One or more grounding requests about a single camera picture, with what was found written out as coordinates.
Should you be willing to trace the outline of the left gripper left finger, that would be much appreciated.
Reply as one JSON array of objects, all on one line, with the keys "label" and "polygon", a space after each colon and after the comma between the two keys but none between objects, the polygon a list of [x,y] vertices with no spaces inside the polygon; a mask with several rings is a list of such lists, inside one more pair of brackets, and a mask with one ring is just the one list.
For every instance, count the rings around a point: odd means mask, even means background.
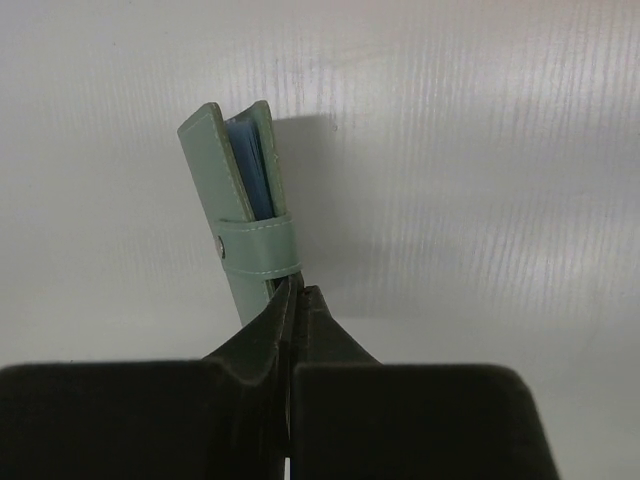
[{"label": "left gripper left finger", "polygon": [[295,281],[198,360],[1,372],[5,479],[278,479]]}]

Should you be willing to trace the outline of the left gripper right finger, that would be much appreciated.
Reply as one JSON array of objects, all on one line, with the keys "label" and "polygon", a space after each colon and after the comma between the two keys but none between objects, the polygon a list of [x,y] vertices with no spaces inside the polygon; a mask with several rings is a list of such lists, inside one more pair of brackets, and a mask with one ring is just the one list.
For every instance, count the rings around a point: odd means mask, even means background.
[{"label": "left gripper right finger", "polygon": [[317,287],[299,299],[291,377],[295,479],[555,479],[534,397],[493,364],[378,362]]}]

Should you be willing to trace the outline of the green leather card holder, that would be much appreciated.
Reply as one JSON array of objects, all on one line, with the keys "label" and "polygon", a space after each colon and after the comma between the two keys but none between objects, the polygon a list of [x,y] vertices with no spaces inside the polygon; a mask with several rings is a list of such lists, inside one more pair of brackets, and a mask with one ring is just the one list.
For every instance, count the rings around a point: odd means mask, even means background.
[{"label": "green leather card holder", "polygon": [[242,324],[257,317],[281,279],[300,272],[295,228],[269,105],[225,119],[206,103],[177,130]]}]

